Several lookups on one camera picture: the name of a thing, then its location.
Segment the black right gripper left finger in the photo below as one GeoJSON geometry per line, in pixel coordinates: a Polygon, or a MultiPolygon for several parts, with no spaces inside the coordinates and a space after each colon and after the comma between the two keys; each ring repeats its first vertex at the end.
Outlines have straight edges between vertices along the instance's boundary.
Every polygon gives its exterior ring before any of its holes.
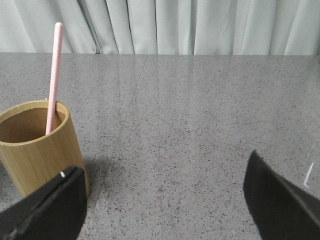
{"type": "Polygon", "coordinates": [[[2,240],[75,240],[87,215],[84,170],[69,166],[0,214],[2,240]]]}

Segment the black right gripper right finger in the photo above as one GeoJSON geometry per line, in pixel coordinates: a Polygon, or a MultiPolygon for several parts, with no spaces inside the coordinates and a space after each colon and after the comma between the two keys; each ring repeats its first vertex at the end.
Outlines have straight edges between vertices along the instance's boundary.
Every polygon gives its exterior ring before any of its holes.
{"type": "Polygon", "coordinates": [[[263,240],[320,238],[320,200],[272,170],[256,151],[248,159],[243,192],[263,240]]]}

